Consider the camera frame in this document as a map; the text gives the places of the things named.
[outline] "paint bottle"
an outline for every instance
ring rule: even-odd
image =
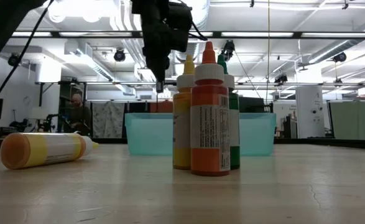
[[[12,133],[1,143],[1,162],[8,169],[68,162],[96,147],[98,143],[79,134]]]
[[[202,61],[195,69],[196,86],[192,88],[191,170],[196,175],[228,175],[228,89],[223,86],[224,70],[215,61],[213,43],[206,43]]]
[[[195,86],[195,64],[187,55],[183,75],[177,78],[178,92],[173,96],[173,148],[174,169],[190,169],[190,101],[191,89]]]
[[[233,170],[240,168],[239,95],[233,93],[234,77],[228,74],[224,55],[218,55],[218,65],[224,68],[224,86],[229,91],[229,143]]]

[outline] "blue bin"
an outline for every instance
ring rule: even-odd
[[[276,114],[240,114],[240,155],[270,156],[274,150]]]
[[[274,148],[276,114],[240,114],[242,156],[269,156]],[[171,113],[126,113],[130,155],[171,156],[173,119]]]
[[[126,113],[130,154],[171,156],[172,123],[172,113]]]

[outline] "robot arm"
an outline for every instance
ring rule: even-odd
[[[27,13],[46,0],[0,0],[0,52]],[[163,92],[171,50],[185,52],[192,26],[191,8],[169,0],[132,0],[132,13],[140,14],[146,64]]]

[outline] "man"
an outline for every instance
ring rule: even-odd
[[[77,131],[80,131],[83,135],[87,135],[89,131],[84,124],[91,128],[91,111],[89,108],[83,107],[83,102],[81,100],[80,94],[74,94],[72,96],[71,103],[73,105],[73,108],[70,111],[70,124],[73,128],[75,128]]]

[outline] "bottle label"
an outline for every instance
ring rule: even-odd
[[[230,170],[228,96],[219,95],[218,105],[192,106],[191,127],[192,148],[219,151],[219,170],[209,171]]]
[[[231,147],[240,145],[239,136],[239,110],[229,109],[229,133]]]
[[[190,101],[174,102],[173,148],[190,149]]]
[[[30,157],[25,167],[53,164],[77,159],[81,144],[72,134],[27,134],[30,142]]]

